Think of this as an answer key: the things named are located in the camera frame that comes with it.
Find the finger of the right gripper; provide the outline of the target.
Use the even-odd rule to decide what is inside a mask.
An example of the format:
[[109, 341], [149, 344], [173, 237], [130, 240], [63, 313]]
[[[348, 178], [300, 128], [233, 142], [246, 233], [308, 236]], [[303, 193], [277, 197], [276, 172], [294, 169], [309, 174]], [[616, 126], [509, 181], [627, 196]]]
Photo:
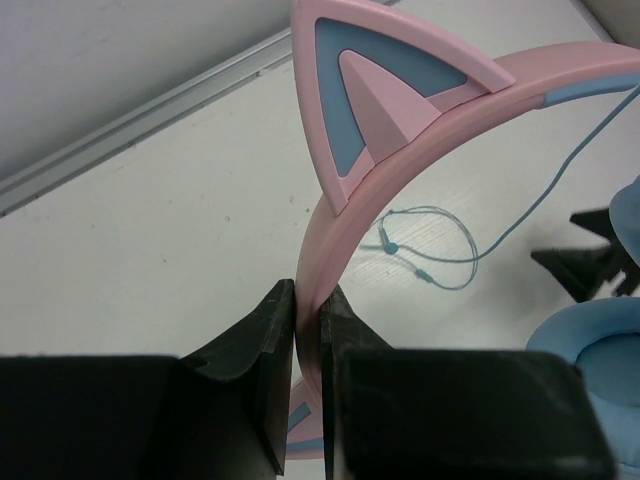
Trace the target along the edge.
[[617, 275], [610, 246], [595, 249], [534, 250], [531, 258], [544, 267], [575, 302], [593, 299], [605, 282]]
[[570, 216], [570, 222], [609, 242], [616, 238], [607, 207], [575, 212]]

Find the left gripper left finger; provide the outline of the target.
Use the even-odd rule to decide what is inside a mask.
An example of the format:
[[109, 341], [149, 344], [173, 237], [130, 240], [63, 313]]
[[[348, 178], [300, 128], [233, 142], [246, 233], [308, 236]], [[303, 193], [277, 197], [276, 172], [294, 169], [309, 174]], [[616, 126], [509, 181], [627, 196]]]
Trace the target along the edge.
[[193, 353], [5, 356], [5, 479], [273, 479], [283, 474], [294, 283]]

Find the pink blue cat-ear headphones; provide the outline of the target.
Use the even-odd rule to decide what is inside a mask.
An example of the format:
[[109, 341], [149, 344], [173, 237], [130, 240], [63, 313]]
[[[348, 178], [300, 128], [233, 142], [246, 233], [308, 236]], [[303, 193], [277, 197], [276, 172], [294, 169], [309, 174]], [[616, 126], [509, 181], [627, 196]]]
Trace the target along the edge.
[[534, 109], [625, 91], [639, 53], [616, 43], [543, 46], [497, 59], [373, 1], [297, 1], [291, 20], [304, 132], [322, 188], [296, 279], [296, 349], [286, 456], [319, 458], [318, 312], [382, 208], [427, 167]]

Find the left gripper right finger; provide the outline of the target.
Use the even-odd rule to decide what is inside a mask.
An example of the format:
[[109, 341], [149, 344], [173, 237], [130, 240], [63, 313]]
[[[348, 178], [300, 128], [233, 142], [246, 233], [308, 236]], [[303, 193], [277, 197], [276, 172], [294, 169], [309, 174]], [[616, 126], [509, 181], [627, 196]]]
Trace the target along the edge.
[[395, 349], [335, 289], [319, 311], [329, 479], [612, 479], [579, 370], [523, 350]]

